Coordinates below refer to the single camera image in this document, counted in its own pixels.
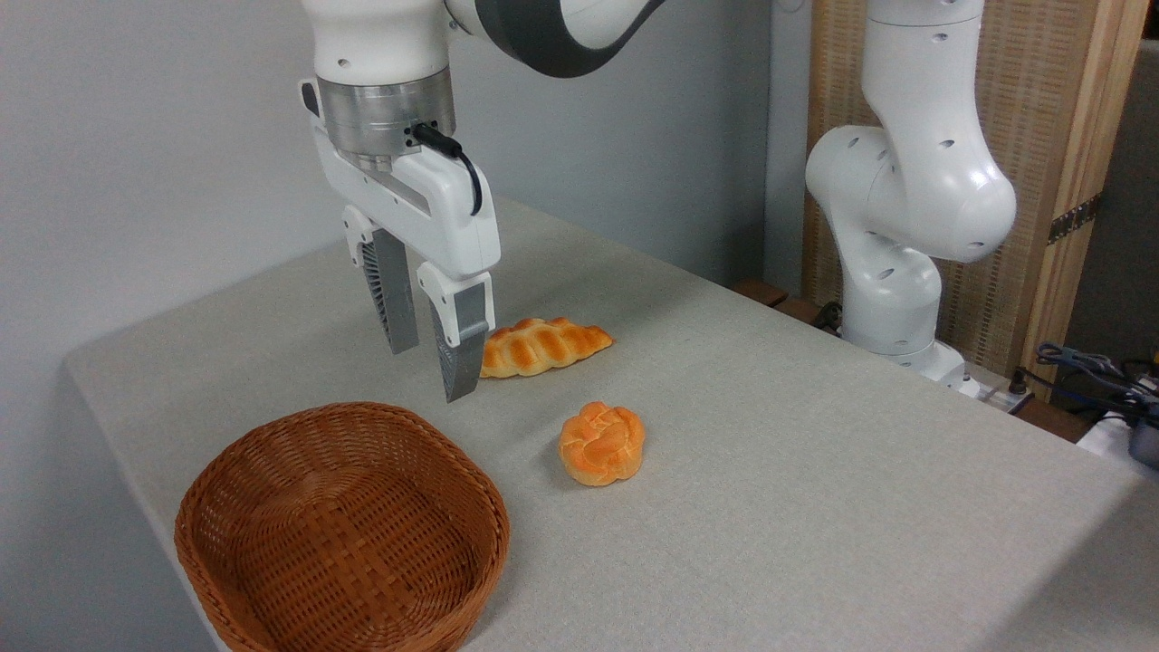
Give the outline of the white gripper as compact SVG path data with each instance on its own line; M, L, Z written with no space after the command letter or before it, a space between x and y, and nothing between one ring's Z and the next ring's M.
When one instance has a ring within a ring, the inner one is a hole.
M496 327L487 271L501 259L484 173L476 174L482 206L473 215L474 186L460 162L420 149L384 173L344 157L322 123L313 123L313 137L326 178L348 204L342 220L350 259L364 273L389 350L400 354L420 343L408 246L429 261L417 269L417 279L431 306L446 401L469 395Z

